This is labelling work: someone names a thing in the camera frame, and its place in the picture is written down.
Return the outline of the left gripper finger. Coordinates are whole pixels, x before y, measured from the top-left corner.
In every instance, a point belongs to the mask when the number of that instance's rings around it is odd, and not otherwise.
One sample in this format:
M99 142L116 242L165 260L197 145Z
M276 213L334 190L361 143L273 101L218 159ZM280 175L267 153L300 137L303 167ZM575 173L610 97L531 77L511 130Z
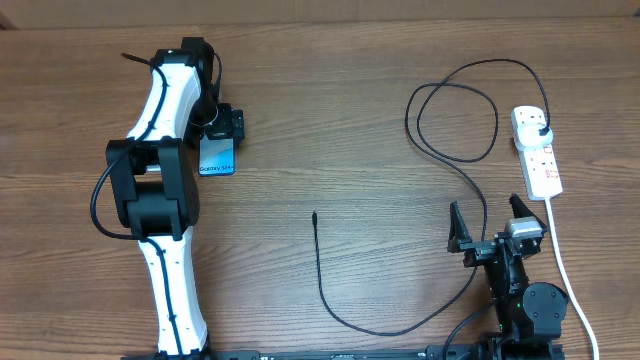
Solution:
M232 111L232 124L234 146L239 147L241 142L245 139L245 122L242 110L235 109Z
M203 129L204 123L202 116L197 112L192 112L189 115L183 137L183 142L188 148L196 149L198 147Z

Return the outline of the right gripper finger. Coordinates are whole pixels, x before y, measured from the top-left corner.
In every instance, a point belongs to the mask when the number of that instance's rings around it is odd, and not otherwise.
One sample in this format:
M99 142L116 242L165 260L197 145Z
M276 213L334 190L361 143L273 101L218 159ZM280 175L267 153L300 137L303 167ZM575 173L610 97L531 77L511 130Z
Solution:
M450 231L447 243L447 251L450 253L462 252L467 245L473 242L469 230L464 222L460 208L456 201L452 202L449 207L450 212Z
M515 218L533 217L541 227L543 233L549 230L548 226L525 205L517 194L513 193L509 197L509 203Z

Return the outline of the blue Galaxy smartphone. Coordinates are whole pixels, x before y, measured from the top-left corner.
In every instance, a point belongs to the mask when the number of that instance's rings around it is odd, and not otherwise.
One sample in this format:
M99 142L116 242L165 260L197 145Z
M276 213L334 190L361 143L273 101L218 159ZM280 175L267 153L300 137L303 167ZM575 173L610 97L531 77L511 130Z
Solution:
M232 138L200 141L200 176L227 176L235 173L235 148Z

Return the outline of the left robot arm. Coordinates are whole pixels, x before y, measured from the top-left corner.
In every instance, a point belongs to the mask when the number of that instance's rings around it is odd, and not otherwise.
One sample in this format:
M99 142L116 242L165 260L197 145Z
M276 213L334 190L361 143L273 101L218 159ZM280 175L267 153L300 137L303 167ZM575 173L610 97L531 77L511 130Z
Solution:
M185 37L145 64L145 106L126 137L107 144L97 184L111 184L121 237L137 242L149 270L159 324L153 358L211 359L192 259L196 178L234 174L245 117L221 101L221 59L204 38Z

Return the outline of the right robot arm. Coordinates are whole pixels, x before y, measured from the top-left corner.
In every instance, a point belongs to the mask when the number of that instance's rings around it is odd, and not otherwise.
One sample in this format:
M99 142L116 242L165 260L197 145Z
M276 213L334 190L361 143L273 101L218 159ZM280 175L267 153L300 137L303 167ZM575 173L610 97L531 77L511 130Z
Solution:
M561 336L568 295L548 282L531 282L524 260L541 250L548 226L516 194L509 198L514 218L491 240L473 241L458 205L450 204L447 251L462 253L467 268L482 267L492 302L469 315L447 338L444 359L562 359ZM457 332L494 309L500 330L483 334L473 345L452 346Z

